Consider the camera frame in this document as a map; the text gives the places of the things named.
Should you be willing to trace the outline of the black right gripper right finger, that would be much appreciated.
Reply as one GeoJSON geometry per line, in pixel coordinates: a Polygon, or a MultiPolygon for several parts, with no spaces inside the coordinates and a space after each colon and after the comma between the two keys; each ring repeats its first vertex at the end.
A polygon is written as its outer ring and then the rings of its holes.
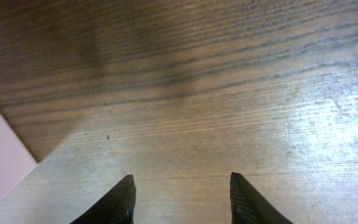
{"type": "Polygon", "coordinates": [[[292,224],[242,174],[231,173],[232,224],[292,224]]]}

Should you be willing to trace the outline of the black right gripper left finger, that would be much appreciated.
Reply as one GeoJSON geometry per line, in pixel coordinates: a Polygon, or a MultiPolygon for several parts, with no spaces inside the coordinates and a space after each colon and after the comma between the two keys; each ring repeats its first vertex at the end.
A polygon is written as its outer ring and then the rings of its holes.
{"type": "Polygon", "coordinates": [[[134,224],[135,200],[134,176],[126,175],[70,224],[134,224]]]}

